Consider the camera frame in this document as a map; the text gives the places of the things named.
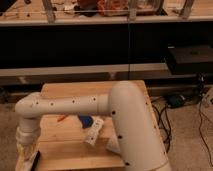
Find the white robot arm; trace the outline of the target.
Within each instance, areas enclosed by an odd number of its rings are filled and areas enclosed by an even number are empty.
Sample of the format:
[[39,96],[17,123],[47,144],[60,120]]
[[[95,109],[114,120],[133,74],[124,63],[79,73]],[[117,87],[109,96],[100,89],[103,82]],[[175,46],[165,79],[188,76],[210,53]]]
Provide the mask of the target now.
[[132,81],[116,82],[104,94],[46,98],[34,92],[16,103],[15,112],[19,115],[16,141],[24,157],[32,154],[45,114],[109,115],[125,171],[172,171],[158,124],[144,93]]

